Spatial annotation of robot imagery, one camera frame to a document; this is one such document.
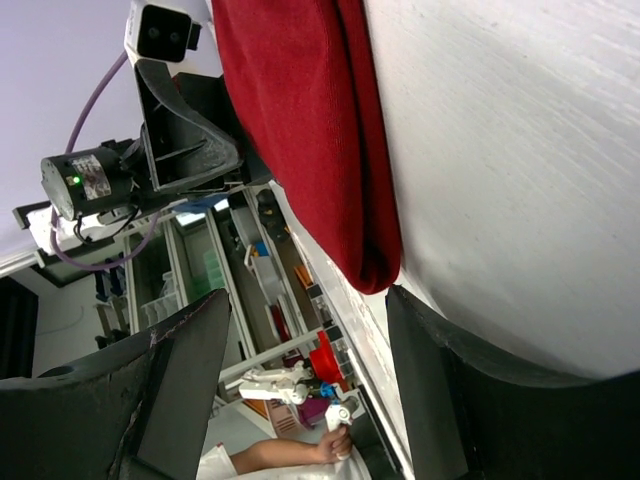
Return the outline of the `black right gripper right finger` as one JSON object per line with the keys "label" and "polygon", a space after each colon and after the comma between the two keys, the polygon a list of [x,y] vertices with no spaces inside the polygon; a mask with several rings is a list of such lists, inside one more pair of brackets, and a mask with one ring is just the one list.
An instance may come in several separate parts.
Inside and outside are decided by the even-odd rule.
{"label": "black right gripper right finger", "polygon": [[449,322],[400,286],[389,338],[419,479],[635,479],[639,376],[537,365]]}

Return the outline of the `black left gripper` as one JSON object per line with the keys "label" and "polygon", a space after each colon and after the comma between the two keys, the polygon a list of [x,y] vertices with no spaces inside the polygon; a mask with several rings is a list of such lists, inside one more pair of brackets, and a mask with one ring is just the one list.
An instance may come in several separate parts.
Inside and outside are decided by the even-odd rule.
{"label": "black left gripper", "polygon": [[160,61],[134,66],[144,122],[122,155],[132,198],[198,198],[268,182],[222,76],[180,72]]}

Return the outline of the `operator hand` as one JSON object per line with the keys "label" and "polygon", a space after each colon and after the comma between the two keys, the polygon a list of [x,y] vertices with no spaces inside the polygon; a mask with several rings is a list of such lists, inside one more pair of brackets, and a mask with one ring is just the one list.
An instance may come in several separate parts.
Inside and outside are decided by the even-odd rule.
{"label": "operator hand", "polygon": [[315,447],[315,458],[322,464],[337,463],[346,460],[351,455],[352,448],[349,428],[342,425],[322,436]]}

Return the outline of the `dark red t shirt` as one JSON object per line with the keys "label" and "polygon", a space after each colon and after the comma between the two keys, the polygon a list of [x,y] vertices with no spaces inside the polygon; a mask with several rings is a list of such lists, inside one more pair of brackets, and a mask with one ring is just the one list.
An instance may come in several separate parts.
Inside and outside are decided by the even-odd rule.
{"label": "dark red t shirt", "polygon": [[354,289],[389,287],[401,233],[364,6],[216,1],[237,117],[301,225]]}

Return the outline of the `red plastic container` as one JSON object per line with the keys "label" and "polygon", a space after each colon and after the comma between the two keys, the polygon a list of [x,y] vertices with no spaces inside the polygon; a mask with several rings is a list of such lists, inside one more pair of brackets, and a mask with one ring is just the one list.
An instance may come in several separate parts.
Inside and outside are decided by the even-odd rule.
{"label": "red plastic container", "polygon": [[319,345],[309,352],[309,360],[316,377],[322,382],[334,384],[344,377],[334,356],[329,337],[324,330],[317,333]]}

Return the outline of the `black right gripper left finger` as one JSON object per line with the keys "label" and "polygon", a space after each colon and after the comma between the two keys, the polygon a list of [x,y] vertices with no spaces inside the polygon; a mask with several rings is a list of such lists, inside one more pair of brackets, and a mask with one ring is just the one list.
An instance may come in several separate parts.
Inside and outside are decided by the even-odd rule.
{"label": "black right gripper left finger", "polygon": [[39,377],[3,380],[2,478],[195,478],[230,314],[215,290]]}

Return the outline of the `operator forearm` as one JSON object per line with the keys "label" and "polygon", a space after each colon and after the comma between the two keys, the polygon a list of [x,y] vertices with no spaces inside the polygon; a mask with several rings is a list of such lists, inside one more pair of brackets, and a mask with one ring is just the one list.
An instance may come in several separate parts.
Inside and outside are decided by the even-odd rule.
{"label": "operator forearm", "polygon": [[230,459],[238,475],[323,462],[317,445],[288,439],[259,441]]}

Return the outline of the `metal storage shelf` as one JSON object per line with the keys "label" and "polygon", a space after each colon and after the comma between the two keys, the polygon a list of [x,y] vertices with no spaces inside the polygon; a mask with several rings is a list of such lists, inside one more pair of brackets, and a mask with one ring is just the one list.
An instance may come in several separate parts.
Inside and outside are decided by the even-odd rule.
{"label": "metal storage shelf", "polygon": [[200,213],[161,211],[122,236],[130,330],[137,333],[213,290],[228,293],[231,316],[220,381],[233,390],[252,368],[306,358],[320,345],[321,321],[297,282],[292,241],[281,247],[259,224],[253,191],[239,210],[226,200]]}

